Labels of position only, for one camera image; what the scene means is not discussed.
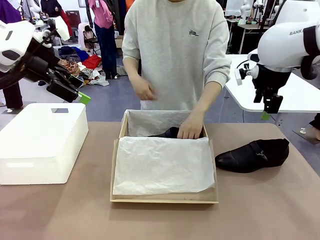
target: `black pants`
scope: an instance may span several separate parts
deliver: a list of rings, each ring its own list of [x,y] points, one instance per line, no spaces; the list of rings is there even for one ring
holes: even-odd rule
[[[99,41],[102,69],[107,79],[117,75],[117,46],[115,40],[115,27],[109,29],[94,24],[96,37]]]
[[[310,122],[310,125],[320,130],[320,113],[315,116],[314,120]]]
[[[8,109],[18,109],[23,106],[19,83],[3,89],[5,104]]]

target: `shoe strap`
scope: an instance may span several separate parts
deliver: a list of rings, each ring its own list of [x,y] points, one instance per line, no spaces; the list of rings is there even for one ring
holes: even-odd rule
[[[259,156],[260,158],[262,158],[265,161],[268,161],[268,158],[267,158],[265,152],[259,147],[259,145],[257,144],[256,141],[250,142],[250,146],[252,147],[253,151],[255,152],[255,154],[257,156]]]

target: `pink shirt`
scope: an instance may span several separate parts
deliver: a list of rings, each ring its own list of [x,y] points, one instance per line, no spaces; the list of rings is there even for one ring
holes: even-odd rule
[[[89,6],[95,15],[94,22],[100,28],[109,29],[112,24],[114,24],[114,17],[109,11],[108,6],[104,0],[89,0]]]

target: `black shoe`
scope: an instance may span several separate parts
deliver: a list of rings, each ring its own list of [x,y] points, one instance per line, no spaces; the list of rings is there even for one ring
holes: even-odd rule
[[[179,127],[171,127],[165,133],[156,136],[150,136],[154,138],[166,138],[166,139],[176,139],[178,137]]]
[[[218,155],[218,168],[235,173],[252,173],[262,168],[281,166],[289,156],[286,139],[257,140]]]
[[[40,80],[40,81],[38,82],[38,86],[44,86],[44,85],[46,85],[46,82],[45,82],[45,81]]]

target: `white plastic box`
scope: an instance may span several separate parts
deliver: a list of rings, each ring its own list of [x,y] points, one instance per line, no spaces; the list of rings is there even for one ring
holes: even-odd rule
[[[0,131],[0,184],[64,184],[88,133],[82,103],[33,103]]]

